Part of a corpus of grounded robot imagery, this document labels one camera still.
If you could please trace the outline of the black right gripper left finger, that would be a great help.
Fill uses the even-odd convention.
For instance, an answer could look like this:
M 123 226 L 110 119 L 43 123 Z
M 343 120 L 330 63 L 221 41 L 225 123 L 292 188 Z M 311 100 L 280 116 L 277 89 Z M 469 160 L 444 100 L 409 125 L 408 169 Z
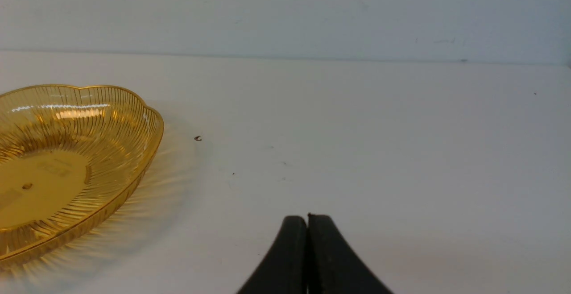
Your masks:
M 298 215 L 284 217 L 273 245 L 239 294 L 305 294 L 307 224 Z

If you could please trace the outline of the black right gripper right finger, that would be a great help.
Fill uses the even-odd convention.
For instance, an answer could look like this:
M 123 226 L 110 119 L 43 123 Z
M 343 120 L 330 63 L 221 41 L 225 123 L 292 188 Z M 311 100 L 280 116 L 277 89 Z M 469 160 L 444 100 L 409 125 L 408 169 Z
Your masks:
M 306 281 L 309 294 L 391 294 L 328 215 L 308 215 Z

